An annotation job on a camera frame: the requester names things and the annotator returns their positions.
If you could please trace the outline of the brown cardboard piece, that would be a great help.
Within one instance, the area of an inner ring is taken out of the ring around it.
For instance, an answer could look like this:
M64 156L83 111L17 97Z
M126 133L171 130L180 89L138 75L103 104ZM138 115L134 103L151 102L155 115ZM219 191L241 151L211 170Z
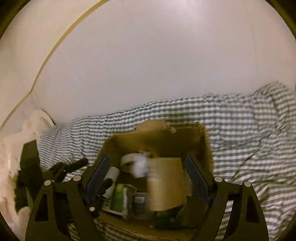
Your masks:
M150 158L147 191L151 211L166 211L187 203L181 158Z

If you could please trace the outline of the green white medicine box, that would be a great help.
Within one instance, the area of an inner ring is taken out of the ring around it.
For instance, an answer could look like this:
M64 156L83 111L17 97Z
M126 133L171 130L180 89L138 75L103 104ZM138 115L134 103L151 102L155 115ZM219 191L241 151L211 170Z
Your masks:
M132 185L116 183L111 197L104 201L102 210L127 219L132 210L133 194Z

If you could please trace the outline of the white tissue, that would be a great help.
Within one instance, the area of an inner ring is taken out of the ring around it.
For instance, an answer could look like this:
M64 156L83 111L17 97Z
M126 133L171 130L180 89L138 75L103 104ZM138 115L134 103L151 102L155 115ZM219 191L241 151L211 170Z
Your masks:
M132 175L134 178L143 178L148 172L148 160L150 153L135 153L133 154Z

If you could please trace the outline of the black clothing pile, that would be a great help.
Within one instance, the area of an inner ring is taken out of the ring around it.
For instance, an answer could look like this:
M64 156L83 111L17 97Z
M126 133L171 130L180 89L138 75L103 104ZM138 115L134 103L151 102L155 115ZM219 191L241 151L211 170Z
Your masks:
M36 200L43 181L37 141L33 140L24 144L21 154L20 170L15 188L15 209L17 212L23 207L29 206L27 193L33 202Z

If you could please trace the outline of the white pill bottle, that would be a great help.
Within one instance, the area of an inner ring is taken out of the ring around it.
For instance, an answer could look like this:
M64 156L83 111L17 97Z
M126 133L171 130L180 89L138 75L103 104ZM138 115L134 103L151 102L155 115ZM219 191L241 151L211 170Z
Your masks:
M118 168L116 168L116 167L109 168L109 170L104 178L104 181L108 187L108 188L106 188L106 191L103 195L105 199L109 199L112 196L116 181L119 177L119 174L120 174L120 170Z

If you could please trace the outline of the white tape roll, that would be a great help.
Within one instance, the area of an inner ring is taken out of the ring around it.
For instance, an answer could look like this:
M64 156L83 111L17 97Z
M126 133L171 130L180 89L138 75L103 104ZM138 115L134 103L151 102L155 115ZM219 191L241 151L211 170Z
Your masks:
M139 153L129 153L122 156L120 160L121 170L126 173L131 173L133 165L137 162Z

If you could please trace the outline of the brown cardboard box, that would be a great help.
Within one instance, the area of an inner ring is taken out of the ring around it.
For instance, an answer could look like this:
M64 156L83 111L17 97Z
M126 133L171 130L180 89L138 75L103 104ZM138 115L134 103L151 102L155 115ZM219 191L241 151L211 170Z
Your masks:
M205 215L206 203L189 202L184 174L185 158L191 156L202 168L212 171L213 159L207 129L199 123L169 125L164 120L146 120L135 130L108 138L96 162L108 155L111 166L120 168L124 155L150 153L147 177L134 178L122 172L119 181L146 191L151 211L168 211L183 207L186 225L180 229L156 230L144 223L124 221L101 213L98 227L106 240L191 240Z

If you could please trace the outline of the white padded headboard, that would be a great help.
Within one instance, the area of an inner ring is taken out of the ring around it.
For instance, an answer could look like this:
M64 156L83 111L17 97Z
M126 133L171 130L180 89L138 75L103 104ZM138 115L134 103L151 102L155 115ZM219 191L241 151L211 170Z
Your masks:
M39 141L42 133L52 126L50 116L43 110L36 110L24 121L21 132L1 138L1 214L20 240L25 239L30 215L27 204L19 211L15 208L16 178L23 145Z

